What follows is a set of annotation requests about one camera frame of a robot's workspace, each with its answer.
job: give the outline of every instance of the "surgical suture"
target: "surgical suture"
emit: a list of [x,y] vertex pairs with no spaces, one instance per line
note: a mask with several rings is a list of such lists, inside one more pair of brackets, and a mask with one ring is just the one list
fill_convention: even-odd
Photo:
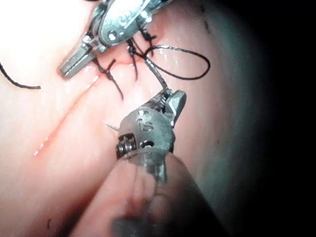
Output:
[[17,86],[19,88],[25,88],[25,89],[32,89],[32,90],[39,90],[41,89],[41,87],[39,85],[36,86],[30,86],[30,85],[23,85],[20,84],[16,81],[14,81],[9,75],[8,73],[5,71],[5,69],[3,68],[2,64],[0,63],[0,72],[4,75],[4,77],[11,82],[14,86]]

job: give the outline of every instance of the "silver metal instrument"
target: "silver metal instrument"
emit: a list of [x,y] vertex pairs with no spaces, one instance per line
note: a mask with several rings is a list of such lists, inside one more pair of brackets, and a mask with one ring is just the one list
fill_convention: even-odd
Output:
[[[175,134],[174,125],[181,114],[187,100],[184,91],[174,93],[169,89],[162,90],[148,102],[127,115],[118,130],[116,145],[117,158],[144,148],[159,148],[173,152]],[[154,177],[164,182],[166,167],[164,158],[153,161],[155,168],[148,170]]]
[[96,52],[131,39],[152,21],[153,15],[172,0],[101,0],[90,17],[87,31],[59,67],[65,78],[72,78]]

